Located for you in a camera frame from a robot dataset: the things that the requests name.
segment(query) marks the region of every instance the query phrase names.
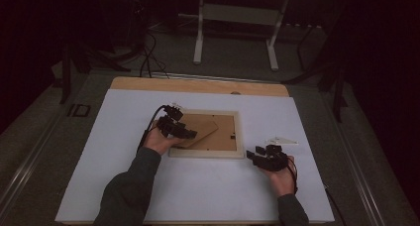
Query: dark sleeve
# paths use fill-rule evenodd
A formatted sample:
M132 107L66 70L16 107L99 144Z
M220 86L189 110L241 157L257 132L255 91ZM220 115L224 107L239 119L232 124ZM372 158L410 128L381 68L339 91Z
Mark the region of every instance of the dark sleeve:
M160 155L140 148L128 171L116 175L105 187L96 226L143 225L151 201Z
M309 225L308 216L294 194L286 194L277 199L278 220L284 226Z

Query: white desk leg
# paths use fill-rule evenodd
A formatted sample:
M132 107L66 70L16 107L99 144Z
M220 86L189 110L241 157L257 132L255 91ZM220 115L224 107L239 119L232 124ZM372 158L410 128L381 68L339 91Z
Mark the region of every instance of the white desk leg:
M194 64L201 63L201 54L203 52L203 0L200 0L198 6L198 34L195 42Z
M283 0L281 10L278 11L277 20L275 21L274 32L271 36L271 39L266 40L266 49L268 51L269 65L271 66L271 70L273 71L278 70L277 57L275 56L275 50L274 50L274 43L275 43L275 40L277 39L277 34L278 34L278 31L280 30L281 21L283 20L284 12L286 11L288 1L289 0Z

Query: white board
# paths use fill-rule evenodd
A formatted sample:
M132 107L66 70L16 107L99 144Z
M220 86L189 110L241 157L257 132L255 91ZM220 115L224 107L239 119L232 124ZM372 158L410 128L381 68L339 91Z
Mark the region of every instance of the white board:
M290 97L108 90L55 221L93 221L106 184L126 171L155 111L172 102L188 109L238 111L246 150L273 137L296 141L296 194L311 222L334 216ZM162 157L145 222L275 222L277 205L268 179L248 159Z

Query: hand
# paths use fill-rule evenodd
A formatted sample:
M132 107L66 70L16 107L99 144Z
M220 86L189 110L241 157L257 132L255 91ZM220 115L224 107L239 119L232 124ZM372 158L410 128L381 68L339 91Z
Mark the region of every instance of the hand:
M166 138L158 127L153 128L149 131L145 140L145 147L153 149L160 155L166 153L166 151L173 145L179 144L183 139L179 138Z
M296 169L294 166L294 157L288 157L288 165L292 169L293 174L296 175ZM269 171L265 169L260 169L262 172L268 176L271 181L271 185L274 189L274 192L277 196L282 196L285 194L294 194L294 179L292 177L292 172L288 168L282 169L280 171Z

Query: black hand-mounted device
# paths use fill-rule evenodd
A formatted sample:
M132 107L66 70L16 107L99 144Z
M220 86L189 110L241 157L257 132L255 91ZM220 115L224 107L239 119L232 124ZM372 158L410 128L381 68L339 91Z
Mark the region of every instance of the black hand-mounted device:
M283 169L290 170L294 180L294 193L297 192L297 168L293 161L289 159L287 154L282 151L280 145L267 145L265 148L256 146L256 155L251 151L247 151L247 158L253 161L254 166L268 171L280 171ZM294 171L289 166L289 161L293 163Z
M149 123L148 128L145 130L145 133L143 134L143 137L140 140L140 144L137 151L145 143L146 136L151 130L152 123L156 115L161 109L163 109L163 111L166 112L166 114L157 120L157 127L160 129L160 132L165 137L167 137L168 135L172 135L173 137L176 137L179 139L194 139L195 136L197 135L196 131L185 129L185 124L179 122L183 114L179 110L178 107L170 106L170 105L162 105L161 107L157 109L154 117L152 117L152 120Z

